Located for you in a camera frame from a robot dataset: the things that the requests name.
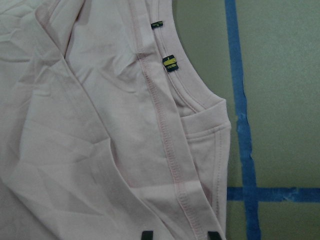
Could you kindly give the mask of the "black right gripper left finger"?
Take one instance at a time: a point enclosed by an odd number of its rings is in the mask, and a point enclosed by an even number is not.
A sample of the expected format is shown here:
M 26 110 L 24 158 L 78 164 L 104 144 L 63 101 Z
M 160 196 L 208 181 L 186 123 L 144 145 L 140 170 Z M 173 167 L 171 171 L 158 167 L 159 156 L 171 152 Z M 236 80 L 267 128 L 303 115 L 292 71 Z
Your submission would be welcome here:
M 154 231 L 153 230 L 145 230 L 141 233 L 141 240 L 153 240 Z

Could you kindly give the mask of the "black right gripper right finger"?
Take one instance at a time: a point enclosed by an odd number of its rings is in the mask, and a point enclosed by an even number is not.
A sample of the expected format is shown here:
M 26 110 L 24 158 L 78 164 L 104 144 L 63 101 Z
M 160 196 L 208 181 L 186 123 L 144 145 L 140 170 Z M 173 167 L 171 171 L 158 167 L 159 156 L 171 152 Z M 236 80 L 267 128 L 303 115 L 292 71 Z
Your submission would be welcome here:
M 222 240 L 221 235 L 217 231 L 207 232 L 208 240 Z

